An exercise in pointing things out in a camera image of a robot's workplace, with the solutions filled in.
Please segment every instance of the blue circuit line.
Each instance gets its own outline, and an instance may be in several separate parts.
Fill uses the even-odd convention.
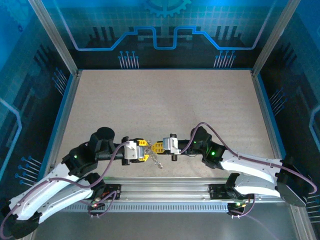
[[[312,134],[313,140],[316,144],[316,147],[318,148],[318,151],[320,152],[320,141],[316,134],[316,131],[314,130],[314,122],[315,122],[315,116],[316,113],[320,111],[320,105],[318,105],[316,108],[314,108],[311,112],[310,121],[309,121],[309,129]]]
[[[20,117],[20,113],[13,107],[11,106],[9,103],[7,103],[5,100],[3,100],[2,98],[0,98],[0,103],[2,103],[7,109],[9,109],[10,112],[12,112],[15,116],[16,116],[16,121],[18,123],[18,129],[14,135],[14,138],[12,140],[12,143],[11,143],[11,146],[9,148],[9,151],[7,152],[6,156],[5,156],[5,159],[4,159],[4,162],[1,166],[1,169],[0,169],[0,181],[4,175],[4,172],[6,170],[6,167],[8,165],[8,162],[9,162],[9,159],[14,151],[14,148],[16,146],[16,143],[17,143],[17,140],[19,138],[19,135],[21,133],[21,130],[22,130],[22,123],[21,123],[21,117]]]
[[[270,9],[269,9],[269,12],[261,26],[261,29],[254,41],[254,44],[252,47],[222,47],[222,46],[219,46],[210,36],[209,34],[206,32],[206,31],[197,31],[197,27],[196,26],[191,26],[191,25],[187,25],[187,26],[177,26],[174,31],[173,31],[173,46],[158,46],[157,45],[157,32],[156,32],[156,29],[153,27],[153,26],[135,26],[133,27],[133,31],[128,31],[128,32],[125,32],[111,47],[97,47],[97,48],[79,48],[69,27],[68,27],[68,24],[61,12],[61,10],[59,9],[57,3],[55,3],[56,5],[56,9],[58,11],[58,14],[60,15],[61,17],[61,20],[63,22],[63,25],[66,29],[66,31],[68,32],[68,35],[72,41],[72,44],[74,46],[74,48],[80,52],[93,52],[93,51],[113,51],[121,42],[122,40],[127,37],[127,36],[133,36],[133,35],[138,35],[138,31],[139,30],[151,30],[152,31],[152,36],[153,36],[153,46],[156,50],[174,50],[176,49],[177,47],[177,40],[178,40],[178,30],[192,30],[192,34],[194,35],[203,35],[206,39],[208,39],[208,41],[213,45],[215,46],[215,48],[217,50],[229,50],[229,51],[232,51],[232,50],[245,50],[245,51],[250,51],[250,50],[253,50],[256,46],[257,46],[257,43],[262,35],[262,32],[264,31],[264,28],[266,27],[266,24],[267,24],[267,21],[269,20],[270,18],[270,15],[276,5],[276,2],[277,0],[275,0],[273,2],[273,4],[271,5]]]

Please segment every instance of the cardboard surface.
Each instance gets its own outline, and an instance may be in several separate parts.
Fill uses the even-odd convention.
[[[155,143],[170,133],[189,139],[199,122],[210,124],[234,150],[273,158],[249,70],[84,70],[57,163],[100,127],[114,130],[115,143],[125,136]],[[130,166],[121,166],[116,160],[107,176],[204,178],[230,174],[206,167],[199,155],[179,156],[177,162],[166,155],[157,159],[163,169],[150,159]],[[107,164],[100,162],[96,172],[101,174]]]

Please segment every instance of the glass panel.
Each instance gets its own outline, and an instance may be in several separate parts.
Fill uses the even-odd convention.
[[[261,76],[284,149],[320,184],[320,2],[300,2]],[[319,198],[307,208],[319,235]]]
[[[80,69],[251,68],[287,0],[44,0]]]
[[[27,0],[0,6],[0,198],[10,199],[37,180],[70,73]]]

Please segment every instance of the metal chain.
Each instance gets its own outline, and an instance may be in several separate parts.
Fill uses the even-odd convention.
[[[157,160],[157,154],[152,151],[152,144],[151,141],[147,141],[148,146],[146,146],[144,148],[144,153],[149,155],[149,158],[152,159],[152,161],[154,162],[154,164],[159,168],[159,169],[163,169],[164,167],[162,166],[161,162],[159,162]]]

